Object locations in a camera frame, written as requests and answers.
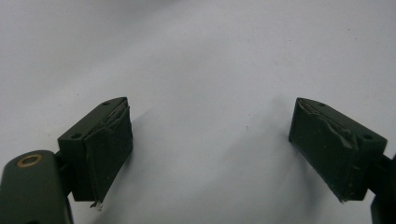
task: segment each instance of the circular hole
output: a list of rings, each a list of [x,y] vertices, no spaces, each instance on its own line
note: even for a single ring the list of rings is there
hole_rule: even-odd
[[[20,159],[17,165],[21,168],[38,164],[43,159],[40,154],[28,155]]]
[[[373,137],[370,134],[364,134],[363,138],[367,139],[367,140],[372,140],[373,139]]]
[[[81,137],[81,133],[75,133],[71,136],[72,139],[77,139]]]

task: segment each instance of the dark green metal bracket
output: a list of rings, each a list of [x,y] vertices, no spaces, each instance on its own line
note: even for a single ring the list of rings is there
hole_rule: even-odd
[[[0,224],[73,223],[67,195],[101,203],[133,149],[126,97],[97,106],[59,139],[10,161],[0,188]]]
[[[340,202],[362,201],[370,189],[374,224],[396,223],[396,161],[387,139],[320,102],[298,98],[289,141]]]

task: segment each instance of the white background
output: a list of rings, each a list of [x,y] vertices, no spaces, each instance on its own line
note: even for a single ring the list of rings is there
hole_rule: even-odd
[[[302,96],[393,157],[395,71],[393,0],[2,0],[0,165],[127,96],[134,155],[77,224],[371,223],[287,136]]]

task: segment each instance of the white surface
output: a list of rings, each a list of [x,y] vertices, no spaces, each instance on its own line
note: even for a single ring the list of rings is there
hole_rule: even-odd
[[[85,223],[371,223],[287,140],[295,98],[396,146],[396,2],[3,0],[0,165],[127,96],[134,155]]]

